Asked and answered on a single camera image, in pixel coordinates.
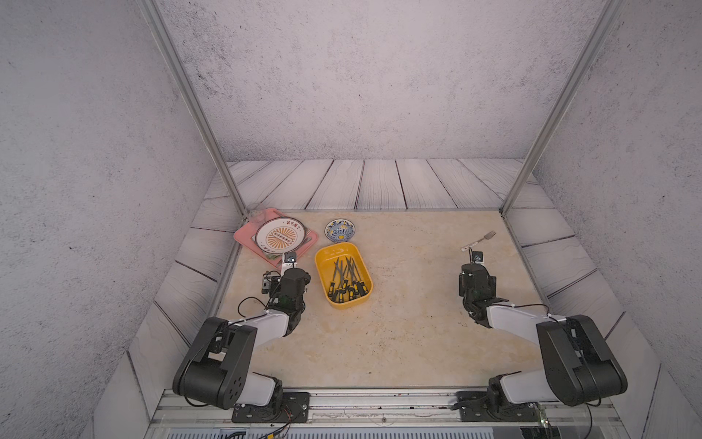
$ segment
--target decorative plate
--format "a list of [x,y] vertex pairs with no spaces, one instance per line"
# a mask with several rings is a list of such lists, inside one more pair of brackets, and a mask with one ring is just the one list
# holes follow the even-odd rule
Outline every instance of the decorative plate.
[[349,220],[336,219],[326,225],[324,234],[332,242],[346,242],[356,233],[356,227]]
[[258,248],[271,254],[297,249],[305,240],[305,226],[295,218],[283,216],[264,223],[256,232]]

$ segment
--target fork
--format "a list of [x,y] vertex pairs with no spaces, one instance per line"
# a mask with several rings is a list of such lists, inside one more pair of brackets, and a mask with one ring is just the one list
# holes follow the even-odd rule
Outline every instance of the fork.
[[481,242],[482,240],[489,240],[490,238],[492,238],[493,236],[495,236],[496,233],[497,233],[497,232],[496,232],[495,230],[489,231],[488,233],[485,234],[485,236],[483,236],[482,238],[480,238],[480,239],[477,240],[476,242],[471,242],[469,245],[467,245],[467,246],[465,246],[465,247],[461,247],[461,251],[468,251],[468,249],[469,249],[470,247],[473,247],[474,245],[476,245],[478,242]]

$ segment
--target yellow plastic container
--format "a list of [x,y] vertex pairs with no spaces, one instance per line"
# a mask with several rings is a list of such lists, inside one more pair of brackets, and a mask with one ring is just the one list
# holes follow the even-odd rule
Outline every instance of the yellow plastic container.
[[[336,259],[339,258],[339,261],[343,261],[344,264],[346,264],[347,257],[353,258],[356,263],[356,268],[358,268],[358,273],[361,275],[361,280],[366,283],[366,288],[368,288],[368,294],[345,303],[335,303],[331,301],[326,293],[329,290],[331,278],[334,276],[334,263]],[[340,242],[320,249],[317,254],[314,255],[314,263],[317,264],[317,272],[319,273],[319,280],[322,281],[324,297],[326,297],[326,301],[329,302],[329,305],[332,305],[334,308],[345,310],[346,308],[360,305],[371,297],[371,293],[373,292],[373,280],[371,280],[371,276],[368,274],[366,264],[363,262],[358,247],[350,242]],[[336,276],[336,283],[339,283],[338,275]]]

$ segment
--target metal rail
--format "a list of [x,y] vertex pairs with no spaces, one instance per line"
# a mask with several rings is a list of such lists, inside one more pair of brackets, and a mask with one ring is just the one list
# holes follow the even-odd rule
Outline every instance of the metal rail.
[[178,89],[180,89],[180,94],[183,97],[193,120],[195,120],[195,124],[197,125],[197,129],[200,131],[202,140],[205,142],[205,146],[210,152],[212,160],[215,162],[215,166],[217,167],[217,170],[224,180],[227,190],[229,190],[229,193],[234,200],[234,205],[239,213],[244,215],[246,213],[246,205],[239,194],[236,183],[234,183],[232,174],[229,172],[227,162],[222,156],[222,151],[219,148],[219,144],[217,144],[217,139],[215,138],[214,132],[212,132],[210,124],[207,122],[202,106],[197,100],[195,90],[192,88],[192,85],[185,74],[183,64],[180,62],[178,52],[176,52],[171,36],[168,34],[168,30],[166,29],[164,21],[161,18],[159,9],[153,0],[139,0],[138,3],[139,7],[141,7],[144,18],[146,19],[147,23],[149,23],[151,33],[154,35],[154,39],[156,40],[156,44],[158,44],[161,54],[164,56],[166,64],[171,70],[173,78],[178,85]]
[[536,167],[538,160],[541,158],[543,151],[548,145],[548,141],[551,139],[551,136],[553,136],[553,133],[556,131],[558,124],[561,122],[563,115],[568,110],[568,106],[575,97],[578,86],[585,78],[585,75],[588,73],[588,70],[594,63],[597,54],[602,48],[604,40],[607,39],[609,31],[617,21],[623,4],[624,0],[609,0],[604,6],[602,14],[600,14],[600,18],[597,20],[588,42],[585,43],[583,50],[580,52],[578,60],[573,65],[568,79],[566,80],[565,85],[563,85],[563,89],[561,90],[561,93],[558,95],[558,98],[551,109],[551,113],[549,113],[548,118],[546,118],[546,122],[541,127],[541,131],[539,131],[536,137],[536,140],[531,145],[531,149],[526,155],[524,163],[522,163],[522,168],[517,174],[515,184],[512,185],[510,193],[507,194],[507,198],[505,198],[505,202],[500,208],[502,216],[507,215],[509,210],[512,208],[512,205],[517,200],[517,197],[519,197],[522,187],[524,187],[529,175],[531,175],[531,172]]

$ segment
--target wooden plank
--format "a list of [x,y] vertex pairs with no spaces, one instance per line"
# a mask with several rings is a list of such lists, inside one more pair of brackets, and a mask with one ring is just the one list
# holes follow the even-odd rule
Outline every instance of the wooden plank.
[[300,166],[300,163],[302,163],[300,160],[271,162],[237,185],[246,207],[248,209],[257,207],[296,167]]
[[107,383],[93,420],[95,439],[143,438],[149,428],[150,419],[126,353]]
[[[253,160],[245,162],[227,162],[227,165],[229,166],[229,172],[232,173],[234,183],[238,185],[268,163],[269,162],[265,160]],[[222,176],[220,176],[219,172],[215,173],[215,176],[212,178],[212,183],[210,183],[210,188],[205,194],[205,199],[229,196],[229,191],[227,191],[227,187],[224,186],[224,181],[222,181]]]
[[334,160],[308,209],[353,209],[363,172],[363,160]]
[[263,200],[263,207],[304,209],[333,160],[305,160]]
[[[515,169],[516,169],[515,180],[516,180],[517,174],[519,173],[519,170],[522,168],[522,163],[524,162],[524,160],[522,160],[522,159],[511,159],[511,160],[514,160],[516,162],[515,163],[515,166],[516,166],[515,167]],[[526,182],[534,184],[534,185],[538,185],[538,181],[536,180],[536,177],[534,177],[534,175],[532,173],[529,174],[529,177],[526,179]]]
[[459,159],[501,199],[505,199],[517,177],[514,159]]
[[407,209],[456,208],[456,203],[426,160],[397,160],[397,169]]
[[541,244],[575,235],[573,229],[556,209],[511,209],[507,219],[522,246]]
[[217,282],[174,263],[154,300],[192,343],[214,300]]
[[628,382],[626,392],[610,399],[629,436],[641,438],[661,362],[627,314],[614,327],[607,344]]
[[702,438],[702,421],[690,407],[668,371],[661,369],[644,439]]
[[154,416],[164,389],[173,386],[173,375],[186,353],[187,345],[178,331],[156,304],[151,305],[129,347],[134,372],[150,417]]
[[394,160],[366,160],[356,209],[405,209]]
[[240,225],[241,216],[234,205],[234,199],[220,197],[203,200],[191,227],[236,232]]
[[536,284],[551,295],[595,269],[595,264],[576,238],[523,248]]
[[489,209],[502,205],[500,197],[458,160],[431,159],[429,165],[459,208]]
[[524,185],[515,200],[514,207],[554,207],[551,199],[539,185]]
[[219,280],[233,245],[232,233],[190,228],[175,260]]
[[607,335],[624,309],[599,271],[549,297],[551,311],[560,315],[584,314]]

